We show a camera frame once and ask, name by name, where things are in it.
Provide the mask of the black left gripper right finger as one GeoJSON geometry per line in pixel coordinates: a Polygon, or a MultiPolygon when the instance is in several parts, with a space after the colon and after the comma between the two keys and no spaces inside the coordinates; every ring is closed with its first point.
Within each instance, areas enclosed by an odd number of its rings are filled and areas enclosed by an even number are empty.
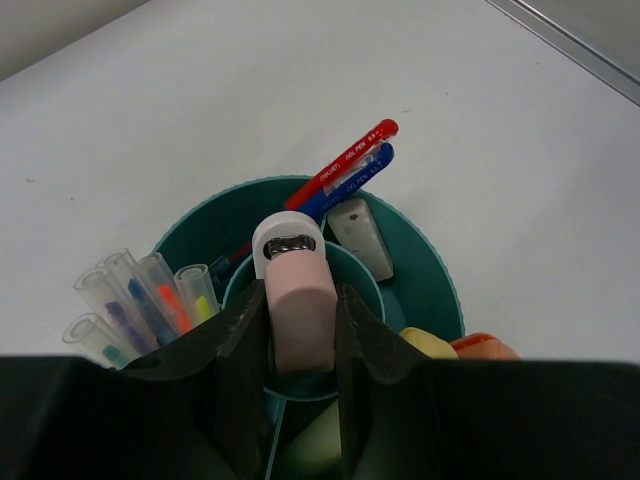
{"type": "Polygon", "coordinates": [[[430,468],[427,358],[392,332],[349,284],[338,286],[336,371],[341,470],[402,479],[430,468]]]}

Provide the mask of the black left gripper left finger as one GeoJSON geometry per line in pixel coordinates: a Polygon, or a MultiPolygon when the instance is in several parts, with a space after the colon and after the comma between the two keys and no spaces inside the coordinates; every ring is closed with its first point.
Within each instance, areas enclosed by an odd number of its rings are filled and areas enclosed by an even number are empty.
{"type": "Polygon", "coordinates": [[[263,282],[123,372],[144,414],[145,479],[251,479],[259,466],[268,321],[263,282]]]}

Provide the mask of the yellow highlighter block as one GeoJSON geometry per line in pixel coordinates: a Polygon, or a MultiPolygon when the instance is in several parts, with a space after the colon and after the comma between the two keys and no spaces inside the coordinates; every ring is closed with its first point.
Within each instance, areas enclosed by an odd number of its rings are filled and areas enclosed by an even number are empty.
{"type": "Polygon", "coordinates": [[[430,358],[443,360],[458,359],[458,354],[448,342],[427,331],[415,327],[406,327],[399,335],[411,346],[430,358]]]}

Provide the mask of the orange capped marker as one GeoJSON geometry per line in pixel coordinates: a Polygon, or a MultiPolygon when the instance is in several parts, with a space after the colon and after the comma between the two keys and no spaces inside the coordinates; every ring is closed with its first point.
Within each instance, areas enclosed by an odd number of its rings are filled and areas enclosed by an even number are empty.
{"type": "Polygon", "coordinates": [[[519,355],[506,343],[488,333],[474,333],[450,343],[460,359],[519,360],[519,355]]]}

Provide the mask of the orange slim highlighter pen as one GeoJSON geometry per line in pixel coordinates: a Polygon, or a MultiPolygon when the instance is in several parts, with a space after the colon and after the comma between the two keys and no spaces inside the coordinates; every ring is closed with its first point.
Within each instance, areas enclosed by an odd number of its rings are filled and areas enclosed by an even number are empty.
{"type": "Polygon", "coordinates": [[[193,328],[182,304],[174,274],[160,252],[153,252],[138,261],[143,284],[153,295],[159,309],[178,336],[193,328]]]}

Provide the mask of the pink eraser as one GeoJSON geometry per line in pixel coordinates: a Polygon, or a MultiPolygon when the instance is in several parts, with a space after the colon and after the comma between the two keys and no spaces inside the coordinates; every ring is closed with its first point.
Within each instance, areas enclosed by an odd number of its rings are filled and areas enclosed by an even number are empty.
{"type": "Polygon", "coordinates": [[[255,277],[265,286],[278,373],[331,371],[337,292],[316,221],[295,211],[268,216],[253,233],[252,254],[255,277]]]}

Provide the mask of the grey white eraser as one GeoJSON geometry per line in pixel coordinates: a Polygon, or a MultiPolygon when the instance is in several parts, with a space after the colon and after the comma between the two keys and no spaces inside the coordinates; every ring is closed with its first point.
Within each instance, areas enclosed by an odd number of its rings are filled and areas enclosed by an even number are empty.
{"type": "Polygon", "coordinates": [[[364,199],[352,198],[328,212],[338,243],[358,258],[376,281],[391,279],[393,263],[374,216],[364,199]]]}

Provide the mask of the purple highlighter pen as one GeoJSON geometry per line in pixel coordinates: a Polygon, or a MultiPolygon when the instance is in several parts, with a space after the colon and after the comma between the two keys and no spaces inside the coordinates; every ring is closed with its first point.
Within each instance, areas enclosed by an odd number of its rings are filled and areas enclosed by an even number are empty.
{"type": "Polygon", "coordinates": [[[106,267],[93,267],[74,282],[74,290],[142,356],[159,348],[133,300],[106,267]]]}

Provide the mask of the blue ballpoint pen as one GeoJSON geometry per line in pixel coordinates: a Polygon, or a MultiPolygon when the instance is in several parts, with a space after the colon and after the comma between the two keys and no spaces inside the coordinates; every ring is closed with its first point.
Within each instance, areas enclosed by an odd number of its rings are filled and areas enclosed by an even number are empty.
{"type": "Polygon", "coordinates": [[[353,173],[329,193],[325,193],[323,190],[318,191],[303,205],[297,207],[296,211],[314,220],[319,219],[329,210],[349,199],[357,190],[372,180],[375,175],[392,162],[394,156],[394,147],[388,142],[383,143],[373,155],[372,160],[364,167],[353,173]]]}

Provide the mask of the red ballpoint pen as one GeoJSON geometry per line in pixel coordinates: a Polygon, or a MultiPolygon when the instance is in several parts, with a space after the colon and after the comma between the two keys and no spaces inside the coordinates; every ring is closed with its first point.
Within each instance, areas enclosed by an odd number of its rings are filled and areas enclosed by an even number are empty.
{"type": "Polygon", "coordinates": [[[362,138],[341,153],[333,162],[323,167],[315,176],[308,180],[291,197],[284,207],[294,210],[309,200],[317,191],[344,176],[347,171],[371,149],[385,140],[394,137],[399,131],[398,124],[392,119],[383,119],[362,138]]]}

